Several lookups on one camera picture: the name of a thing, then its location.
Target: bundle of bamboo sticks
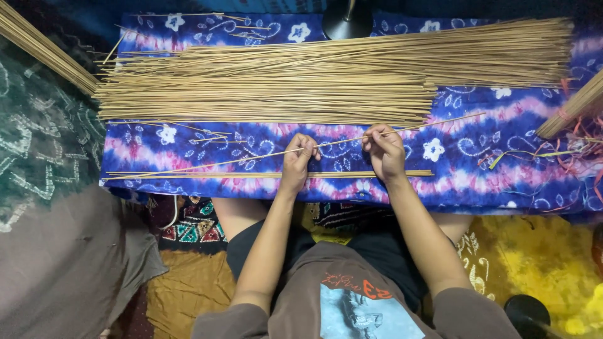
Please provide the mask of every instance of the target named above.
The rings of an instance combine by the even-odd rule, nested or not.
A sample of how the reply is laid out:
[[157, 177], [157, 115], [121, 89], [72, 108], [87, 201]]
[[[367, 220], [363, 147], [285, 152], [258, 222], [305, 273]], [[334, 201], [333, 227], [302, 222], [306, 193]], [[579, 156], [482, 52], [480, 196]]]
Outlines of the bundle of bamboo sticks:
[[597, 116], [603, 113], [603, 70], [599, 71], [572, 96], [557, 113], [542, 124], [536, 134], [549, 139], [566, 128], [579, 116]]
[[296, 44], [193, 46], [107, 67], [102, 119], [417, 126], [435, 85], [558, 86], [564, 19]]
[[78, 86], [84, 93], [92, 95], [97, 90], [96, 78], [92, 74], [3, 0], [0, 0], [0, 34]]
[[[280, 178], [281, 172], [179, 172], [179, 173], [161, 173], [161, 172], [107, 172], [110, 177], [103, 180], [115, 179], [182, 179], [182, 178]], [[428, 177], [433, 176], [429, 169], [415, 169], [406, 171], [408, 177]], [[349, 171], [349, 172], [308, 172], [309, 178], [375, 178], [374, 171]]]

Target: hand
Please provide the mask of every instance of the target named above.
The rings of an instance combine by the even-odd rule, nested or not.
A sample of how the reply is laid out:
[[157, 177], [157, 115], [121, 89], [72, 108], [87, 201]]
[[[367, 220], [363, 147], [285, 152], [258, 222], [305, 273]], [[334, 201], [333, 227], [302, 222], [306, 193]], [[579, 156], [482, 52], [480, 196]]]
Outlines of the hand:
[[283, 177], [280, 180], [279, 192], [297, 195], [308, 177], [308, 161], [314, 156], [320, 160], [318, 144], [310, 136], [297, 133], [285, 151], [303, 148], [300, 151], [285, 153], [283, 159]]
[[380, 135], [393, 130], [386, 124], [372, 125], [364, 132], [364, 136], [368, 138], [361, 139], [362, 150], [370, 154], [375, 174], [386, 185], [400, 179], [406, 180], [406, 152], [402, 146], [402, 138], [398, 133]]

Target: forearm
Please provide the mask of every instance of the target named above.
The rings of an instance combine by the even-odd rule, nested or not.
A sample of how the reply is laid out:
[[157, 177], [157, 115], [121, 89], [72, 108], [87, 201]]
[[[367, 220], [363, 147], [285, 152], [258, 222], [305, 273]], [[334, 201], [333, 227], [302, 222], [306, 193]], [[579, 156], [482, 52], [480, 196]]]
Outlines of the forearm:
[[247, 255], [231, 305], [253, 303], [270, 313], [285, 260], [295, 195], [278, 192]]
[[387, 186], [406, 246], [432, 297], [450, 287], [472, 288], [463, 263], [407, 178]]

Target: left hand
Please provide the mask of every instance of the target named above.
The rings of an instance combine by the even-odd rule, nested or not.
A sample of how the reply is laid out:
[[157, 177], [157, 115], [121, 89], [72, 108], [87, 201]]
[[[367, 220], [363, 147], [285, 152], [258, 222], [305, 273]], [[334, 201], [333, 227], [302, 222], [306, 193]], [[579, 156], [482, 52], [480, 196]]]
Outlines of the left hand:
[[285, 151], [302, 150], [285, 153], [283, 157], [283, 177], [280, 180], [279, 192], [297, 195], [302, 190], [308, 177], [308, 161], [312, 156], [320, 160], [316, 140], [308, 135], [297, 133]]

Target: tie-dye cloth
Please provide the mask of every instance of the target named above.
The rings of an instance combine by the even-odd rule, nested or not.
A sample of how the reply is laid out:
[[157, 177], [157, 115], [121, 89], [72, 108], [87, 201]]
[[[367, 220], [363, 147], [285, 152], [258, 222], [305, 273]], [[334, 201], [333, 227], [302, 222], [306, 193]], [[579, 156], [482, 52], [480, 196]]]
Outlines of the tie-dye cloth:
[[[147, 37], [126, 33], [119, 51], [181, 50], [191, 45], [258, 45], [265, 43], [325, 40], [321, 16], [290, 14], [240, 14], [243, 22], [219, 15], [124, 16], [122, 24]], [[395, 14], [375, 14], [372, 36], [404, 34], [487, 24], [475, 19], [414, 19]], [[235, 28], [235, 25], [270, 27], [270, 30]], [[255, 31], [265, 40], [236, 37], [230, 33]], [[584, 30], [573, 49], [571, 68], [575, 86], [582, 86], [603, 66], [603, 33]], [[203, 88], [200, 88], [202, 99]], [[485, 115], [402, 132], [406, 169], [431, 170], [432, 177], [411, 178], [430, 211], [472, 214], [525, 214], [601, 211], [593, 192], [600, 165], [585, 169], [579, 177], [566, 174], [556, 157], [526, 160], [504, 157], [493, 170], [495, 157], [508, 150], [534, 152], [544, 140], [534, 131], [565, 100], [563, 91], [482, 87], [440, 87], [428, 122], [487, 112]], [[313, 136], [318, 143], [362, 135], [365, 126], [312, 124], [198, 123], [190, 126], [232, 133], [240, 143], [194, 140], [211, 135], [173, 124], [109, 124], [102, 178], [107, 171], [165, 171], [245, 159], [285, 149], [296, 132]], [[554, 151], [545, 144], [540, 153]], [[567, 149], [561, 140], [559, 150]], [[321, 148], [323, 160], [312, 160], [311, 171], [371, 170], [358, 141]], [[266, 172], [282, 169], [282, 156], [242, 160], [217, 171]], [[102, 186], [135, 191], [206, 197], [273, 198], [277, 179], [150, 179], [101, 180]], [[378, 179], [310, 179], [298, 196], [303, 201], [365, 201], [386, 204], [388, 196]]]

